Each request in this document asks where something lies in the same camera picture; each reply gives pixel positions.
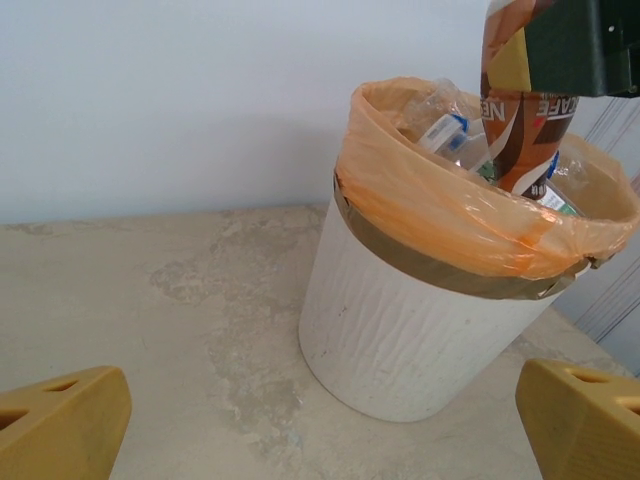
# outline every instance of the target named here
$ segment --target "textured white bin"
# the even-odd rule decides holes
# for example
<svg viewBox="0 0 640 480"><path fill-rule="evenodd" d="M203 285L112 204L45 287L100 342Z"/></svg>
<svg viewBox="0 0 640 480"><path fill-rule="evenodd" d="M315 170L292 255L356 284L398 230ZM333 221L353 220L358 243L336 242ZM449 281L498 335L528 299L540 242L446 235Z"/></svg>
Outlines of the textured white bin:
<svg viewBox="0 0 640 480"><path fill-rule="evenodd" d="M443 408L547 308L428 285L356 239L334 200L300 320L318 380L350 407L411 422Z"/></svg>

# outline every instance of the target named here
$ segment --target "white wall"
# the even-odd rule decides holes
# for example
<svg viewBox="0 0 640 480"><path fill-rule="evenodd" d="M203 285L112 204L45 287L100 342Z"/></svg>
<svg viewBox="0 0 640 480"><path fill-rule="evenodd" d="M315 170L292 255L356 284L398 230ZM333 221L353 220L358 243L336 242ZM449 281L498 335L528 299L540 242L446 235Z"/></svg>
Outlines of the white wall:
<svg viewBox="0 0 640 480"><path fill-rule="evenodd" d="M477 91L486 4L4 0L0 223L325 200L352 90Z"/></svg>

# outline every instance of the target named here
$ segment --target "beige surface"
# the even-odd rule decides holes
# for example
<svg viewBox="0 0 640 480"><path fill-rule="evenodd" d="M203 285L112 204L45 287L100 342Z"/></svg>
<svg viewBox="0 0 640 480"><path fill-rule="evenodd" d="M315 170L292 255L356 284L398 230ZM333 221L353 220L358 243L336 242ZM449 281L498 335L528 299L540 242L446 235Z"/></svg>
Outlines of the beige surface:
<svg viewBox="0 0 640 480"><path fill-rule="evenodd" d="M323 215L0 228L0 390L123 368L133 415L115 480L539 479L515 408L524 360L624 370L549 311L435 417L354 412L298 349Z"/></svg>

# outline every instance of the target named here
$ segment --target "table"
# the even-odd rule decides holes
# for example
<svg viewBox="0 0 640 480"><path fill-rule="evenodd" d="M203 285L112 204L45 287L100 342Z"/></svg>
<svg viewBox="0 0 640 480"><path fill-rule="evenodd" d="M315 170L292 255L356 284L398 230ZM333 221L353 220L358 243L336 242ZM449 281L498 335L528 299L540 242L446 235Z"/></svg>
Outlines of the table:
<svg viewBox="0 0 640 480"><path fill-rule="evenodd" d="M514 401L525 359L625 370L548 310L438 415L351 410L297 340L324 212L0 227L0 390L121 367L133 415L114 480L539 480Z"/></svg>

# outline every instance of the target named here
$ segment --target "trash can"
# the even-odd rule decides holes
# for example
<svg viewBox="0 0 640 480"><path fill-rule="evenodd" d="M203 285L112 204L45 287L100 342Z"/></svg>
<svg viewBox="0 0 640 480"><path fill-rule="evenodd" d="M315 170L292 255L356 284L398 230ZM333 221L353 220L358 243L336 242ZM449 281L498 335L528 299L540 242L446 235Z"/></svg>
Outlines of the trash can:
<svg viewBox="0 0 640 480"><path fill-rule="evenodd" d="M316 378L352 408L410 422L442 409L578 275L620 251L640 202L577 137L560 182L585 217L488 185L417 146L407 119L433 84L361 86L299 325ZM472 105L477 99L469 97Z"/></svg>

